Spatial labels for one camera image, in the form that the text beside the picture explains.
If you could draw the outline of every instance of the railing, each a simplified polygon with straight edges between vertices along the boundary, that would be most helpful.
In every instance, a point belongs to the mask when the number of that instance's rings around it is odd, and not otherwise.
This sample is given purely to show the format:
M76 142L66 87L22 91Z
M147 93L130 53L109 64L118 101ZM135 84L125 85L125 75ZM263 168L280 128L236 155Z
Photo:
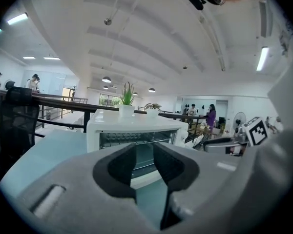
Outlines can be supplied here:
M3 99L5 94L6 94L6 91L4 90L0 91L1 99ZM54 96L54 95L46 95L46 94L33 94L32 98L39 105L42 106L42 109L41 109L42 115L41 117L38 118L38 122L41 123L42 127L44 127L44 124L51 124L51 125L57 125L57 126L63 126L63 127L84 129L84 133L87 132L87 123L90 120L90 113L95 113L98 109L105 109L105 110L111 110L111 111L119 110L119 108L114 108L114 107L105 107L105 106L87 104L87 99L84 99L84 98L62 97L62 96ZM44 119L46 116L44 115L44 111L46 111L48 108L60 109L61 117L67 114L67 113L63 114L63 111L65 110L70 110L72 112L74 111L84 112L84 123L83 125L81 125L81 124L56 122L56 121L52 121L51 119ZM147 112L139 111L139 110L135 110L134 113L147 114ZM204 119L204 117L175 115L172 113L162 113L162 112L159 113L159 116L163 116L173 120L181 119L181 121L183 122L188 121L189 126L194 126L194 128L188 129L189 136L186 142L189 142L189 141L194 142L194 139L199 136L199 133L197 132L199 120ZM41 135L41 134L35 134L35 135L39 137L44 137L44 135Z

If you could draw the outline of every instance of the ceiling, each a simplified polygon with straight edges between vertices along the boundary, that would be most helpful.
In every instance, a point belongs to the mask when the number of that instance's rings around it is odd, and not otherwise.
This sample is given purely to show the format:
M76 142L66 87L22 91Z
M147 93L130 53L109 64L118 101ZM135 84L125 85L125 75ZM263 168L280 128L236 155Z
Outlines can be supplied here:
M213 76L276 79L286 67L276 27L270 38L260 37L257 0L206 4L202 12L188 0L19 0L6 17L23 12L29 20L0 36L12 43L7 51L45 65L50 61L41 57L58 56L95 89L109 76L118 87L134 83L141 95L150 87L167 94ZM256 73L263 46L269 57Z

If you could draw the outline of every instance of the black hair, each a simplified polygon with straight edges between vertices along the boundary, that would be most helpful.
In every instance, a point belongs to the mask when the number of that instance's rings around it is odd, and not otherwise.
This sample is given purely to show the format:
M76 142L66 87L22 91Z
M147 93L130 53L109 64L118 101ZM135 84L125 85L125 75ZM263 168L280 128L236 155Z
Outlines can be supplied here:
M211 107L211 111L216 111L216 109L215 109L215 105L214 104L211 104L211 105L209 105L210 107Z

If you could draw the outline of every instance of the window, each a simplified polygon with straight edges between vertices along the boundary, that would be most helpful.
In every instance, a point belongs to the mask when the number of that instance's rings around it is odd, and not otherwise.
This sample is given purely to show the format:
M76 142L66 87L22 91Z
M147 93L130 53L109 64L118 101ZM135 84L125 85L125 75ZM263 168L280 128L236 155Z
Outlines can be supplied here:
M117 105L120 105L121 103L122 100L120 97L100 94L99 106L117 107Z

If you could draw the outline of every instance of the chair backrest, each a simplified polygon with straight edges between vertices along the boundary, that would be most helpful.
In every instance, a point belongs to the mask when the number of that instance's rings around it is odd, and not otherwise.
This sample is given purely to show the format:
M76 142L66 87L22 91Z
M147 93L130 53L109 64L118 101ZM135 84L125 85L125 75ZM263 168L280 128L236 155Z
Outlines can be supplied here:
M31 89L12 87L0 103L0 170L6 173L35 144L39 105Z

